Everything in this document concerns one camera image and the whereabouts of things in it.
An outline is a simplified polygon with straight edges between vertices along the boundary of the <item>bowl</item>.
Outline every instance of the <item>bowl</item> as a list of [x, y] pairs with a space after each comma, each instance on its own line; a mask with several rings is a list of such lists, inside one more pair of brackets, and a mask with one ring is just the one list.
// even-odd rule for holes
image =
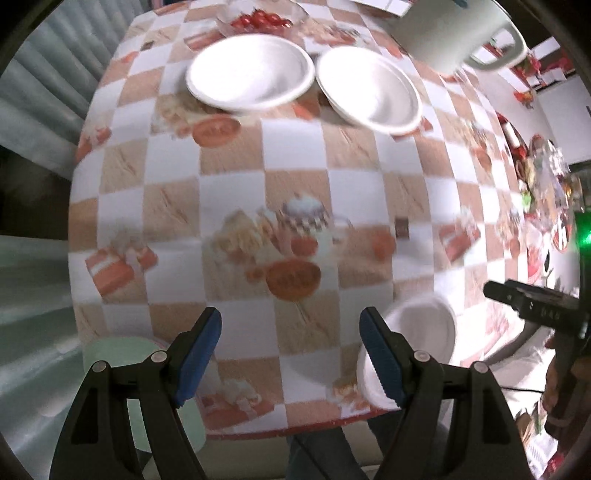
[[[426, 351], [441, 364], [451, 360], [456, 346], [457, 321], [444, 298], [436, 294], [411, 298], [395, 306], [384, 321], [390, 330], [402, 333], [413, 350]], [[384, 393], [364, 346], [357, 361], [357, 382], [361, 394], [374, 407], [399, 409]]]
[[187, 88], [203, 103], [230, 112], [289, 103], [314, 82], [314, 63], [298, 45], [274, 35], [237, 35], [201, 51], [189, 65]]
[[316, 80], [335, 111], [354, 125], [389, 135], [415, 130], [423, 116], [417, 89], [388, 58], [336, 47], [316, 62]]
[[[257, 11], [266, 13], [267, 22], [252, 17]], [[271, 15], [276, 15], [286, 22], [279, 22], [277, 17], [269, 19]], [[307, 18], [306, 10], [290, 0], [230, 0], [218, 9], [216, 22], [220, 33], [225, 37], [245, 33], [266, 33], [290, 38]]]

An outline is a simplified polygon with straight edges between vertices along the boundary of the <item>blue gripper pad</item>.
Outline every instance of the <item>blue gripper pad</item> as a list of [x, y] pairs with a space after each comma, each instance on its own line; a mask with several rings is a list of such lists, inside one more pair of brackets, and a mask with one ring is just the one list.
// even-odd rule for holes
[[407, 395], [403, 389], [402, 368], [386, 340], [388, 332], [388, 326], [375, 308], [366, 308], [361, 312], [359, 333], [378, 374], [379, 382], [386, 396], [404, 408]]
[[195, 396], [221, 334], [222, 314], [214, 310], [180, 367], [177, 391], [173, 397], [176, 408], [182, 407], [189, 398]]

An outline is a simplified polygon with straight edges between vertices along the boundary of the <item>white bowl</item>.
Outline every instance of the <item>white bowl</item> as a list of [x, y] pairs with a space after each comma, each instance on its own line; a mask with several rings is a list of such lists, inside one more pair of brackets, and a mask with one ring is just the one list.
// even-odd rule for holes
[[[393, 332], [402, 333], [413, 350], [424, 350], [439, 363], [448, 363], [456, 346], [457, 322], [453, 309], [435, 294], [407, 300], [385, 316]], [[399, 406], [384, 393], [378, 374], [364, 346], [357, 361], [359, 391], [374, 407], [398, 410]]]
[[316, 80], [345, 120], [389, 135], [415, 130], [423, 103], [406, 74], [366, 48], [337, 47], [316, 63]]
[[291, 102], [314, 82], [314, 63], [296, 44], [248, 34], [204, 49], [187, 69], [187, 87], [203, 103], [240, 112]]

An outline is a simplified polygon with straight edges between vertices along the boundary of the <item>tablecloth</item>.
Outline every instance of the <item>tablecloth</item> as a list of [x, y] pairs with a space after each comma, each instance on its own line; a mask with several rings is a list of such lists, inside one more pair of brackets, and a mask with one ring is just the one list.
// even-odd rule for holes
[[[209, 0], [138, 16], [92, 100], [72, 181], [69, 265], [80, 337], [166, 347], [206, 305], [223, 330], [197, 402], [210, 437], [273, 436], [378, 414], [356, 387], [358, 319], [435, 291], [469, 365], [522, 325], [484, 299], [487, 279], [527, 279], [521, 211], [490, 101], [471, 72], [442, 79], [384, 33], [388, 14], [302, 3], [294, 38], [380, 52], [424, 104], [415, 132], [344, 123], [317, 85], [256, 115], [193, 98], [184, 75], [221, 38]], [[480, 140], [467, 126], [482, 128]]]

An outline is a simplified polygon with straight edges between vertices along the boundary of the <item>glass bowl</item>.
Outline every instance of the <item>glass bowl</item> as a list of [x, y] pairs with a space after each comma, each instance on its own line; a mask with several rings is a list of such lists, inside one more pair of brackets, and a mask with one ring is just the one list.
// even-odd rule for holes
[[[272, 25], [270, 22], [236, 22], [242, 15], [262, 10], [267, 15], [278, 15], [291, 25]], [[222, 35], [231, 37], [245, 33], [267, 33], [290, 38], [308, 18], [308, 13], [291, 0], [230, 0], [217, 11], [217, 27]]]

